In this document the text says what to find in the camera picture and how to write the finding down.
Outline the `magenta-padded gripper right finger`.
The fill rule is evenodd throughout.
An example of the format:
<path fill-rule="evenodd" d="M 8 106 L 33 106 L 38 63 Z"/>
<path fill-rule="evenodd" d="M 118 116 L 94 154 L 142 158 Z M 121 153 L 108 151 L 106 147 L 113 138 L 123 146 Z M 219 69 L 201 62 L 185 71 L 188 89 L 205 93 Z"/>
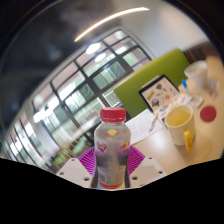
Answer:
<path fill-rule="evenodd" d="M 152 156 L 145 156 L 134 146 L 130 147 L 127 160 L 127 175 L 130 188 L 148 185 L 166 176 L 166 172 Z"/>

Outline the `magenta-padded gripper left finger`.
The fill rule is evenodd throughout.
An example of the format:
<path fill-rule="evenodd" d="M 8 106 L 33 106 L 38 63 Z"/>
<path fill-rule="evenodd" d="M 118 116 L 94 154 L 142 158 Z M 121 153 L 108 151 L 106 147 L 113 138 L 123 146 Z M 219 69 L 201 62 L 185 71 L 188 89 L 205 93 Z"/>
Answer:
<path fill-rule="evenodd" d="M 84 188 L 96 188 L 98 180 L 94 148 L 78 158 L 70 158 L 56 175 Z"/>

